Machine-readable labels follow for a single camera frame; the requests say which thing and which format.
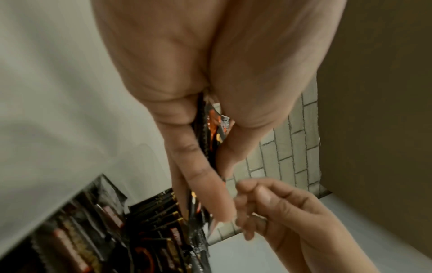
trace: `floor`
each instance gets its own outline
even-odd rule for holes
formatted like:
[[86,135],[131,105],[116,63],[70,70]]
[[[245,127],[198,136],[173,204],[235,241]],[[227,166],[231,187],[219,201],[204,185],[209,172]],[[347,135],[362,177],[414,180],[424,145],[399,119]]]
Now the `floor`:
[[[236,196],[235,183],[245,178],[272,177],[307,190],[318,197],[329,191],[320,185],[320,138],[318,134],[318,92],[316,77],[296,102],[288,119],[267,134],[246,160],[234,168],[226,184]],[[221,223],[209,243],[214,244],[239,233],[232,223]]]

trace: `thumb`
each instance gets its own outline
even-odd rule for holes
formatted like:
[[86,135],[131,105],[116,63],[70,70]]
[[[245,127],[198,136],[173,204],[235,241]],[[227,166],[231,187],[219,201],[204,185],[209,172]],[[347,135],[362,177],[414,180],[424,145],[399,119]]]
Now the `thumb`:
[[290,228],[302,235],[313,227],[313,215],[294,206],[288,200],[280,198],[268,188],[258,186],[254,190],[260,211],[274,222]]
[[246,159],[248,154],[257,146],[261,138],[270,131],[271,127],[243,128],[237,123],[227,135],[216,152],[216,166],[218,173],[228,178],[232,176],[236,163]]

